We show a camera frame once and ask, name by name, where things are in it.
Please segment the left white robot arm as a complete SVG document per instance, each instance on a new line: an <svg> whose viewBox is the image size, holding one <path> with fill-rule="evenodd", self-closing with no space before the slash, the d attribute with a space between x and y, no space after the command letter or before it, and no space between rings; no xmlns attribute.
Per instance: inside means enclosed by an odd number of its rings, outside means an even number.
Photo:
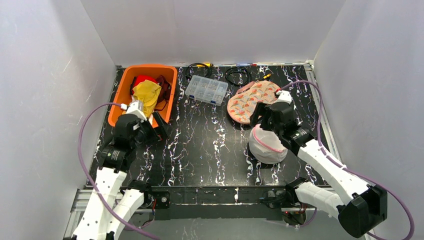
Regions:
<svg viewBox="0 0 424 240"><path fill-rule="evenodd" d="M103 162L97 169L96 178L89 178L93 190L71 235L72 240L117 240L127 229L157 239L157 236L129 222L136 210L150 200L147 184L133 180L125 190L121 190L138 146L169 136L169 125L161 115L155 111L152 116L156 127L144 119L141 112L118 117L110 138L103 145Z"/></svg>

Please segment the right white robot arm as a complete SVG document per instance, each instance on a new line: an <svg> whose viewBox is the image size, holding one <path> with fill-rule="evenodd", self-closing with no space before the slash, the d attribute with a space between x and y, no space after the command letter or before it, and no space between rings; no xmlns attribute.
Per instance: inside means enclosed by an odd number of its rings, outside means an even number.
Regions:
<svg viewBox="0 0 424 240"><path fill-rule="evenodd" d="M285 185L285 200L323 210L338 219L352 237L360 238L388 217L388 193L380 185L345 171L328 160L315 134L296 123L291 104L258 102L250 117L252 126L276 135L278 142L316 170L332 187L325 190L299 177Z"/></svg>

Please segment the white mesh laundry bag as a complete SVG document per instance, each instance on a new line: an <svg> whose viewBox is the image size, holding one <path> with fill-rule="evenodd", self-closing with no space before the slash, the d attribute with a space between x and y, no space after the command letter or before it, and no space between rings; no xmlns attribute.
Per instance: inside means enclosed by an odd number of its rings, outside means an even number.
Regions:
<svg viewBox="0 0 424 240"><path fill-rule="evenodd" d="M277 135L261 128L260 124L255 125L248 139L248 148L252 155L263 164L278 164L282 162L288 149L284 147Z"/></svg>

